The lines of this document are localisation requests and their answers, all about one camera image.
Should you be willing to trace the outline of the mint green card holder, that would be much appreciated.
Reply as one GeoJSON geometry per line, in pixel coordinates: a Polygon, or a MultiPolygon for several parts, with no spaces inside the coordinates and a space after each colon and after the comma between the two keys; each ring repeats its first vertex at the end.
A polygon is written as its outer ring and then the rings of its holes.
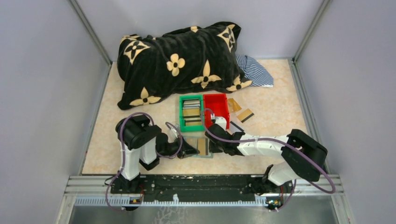
{"type": "Polygon", "coordinates": [[[210,152],[210,141],[208,138],[185,137],[184,139],[186,143],[194,148],[192,154],[188,154],[190,157],[213,158],[213,153],[210,152]]]}

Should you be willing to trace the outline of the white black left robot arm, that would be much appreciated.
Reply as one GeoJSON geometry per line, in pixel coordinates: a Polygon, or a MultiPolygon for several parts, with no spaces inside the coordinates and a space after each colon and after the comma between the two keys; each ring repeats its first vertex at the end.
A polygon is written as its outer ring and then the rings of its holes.
{"type": "Polygon", "coordinates": [[[136,112],[122,119],[115,131],[121,145],[121,166],[119,176],[124,178],[121,186],[128,193],[136,192],[140,187],[139,165],[150,171],[160,158],[183,159],[200,153],[196,146],[189,144],[181,134],[179,126],[170,122],[165,125],[173,134],[173,140],[161,128],[154,124],[150,115],[136,112]]]}

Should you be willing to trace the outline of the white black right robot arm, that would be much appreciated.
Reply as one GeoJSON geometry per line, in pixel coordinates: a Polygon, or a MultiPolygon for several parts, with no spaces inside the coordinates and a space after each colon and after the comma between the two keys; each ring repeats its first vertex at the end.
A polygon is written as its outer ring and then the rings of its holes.
{"type": "Polygon", "coordinates": [[[287,135],[264,137],[245,132],[230,134],[213,124],[205,135],[228,155],[282,158],[282,163],[266,171],[263,187],[268,192],[276,192],[282,184],[297,178],[317,182],[328,154],[323,145],[299,129],[292,129],[287,135]]]}

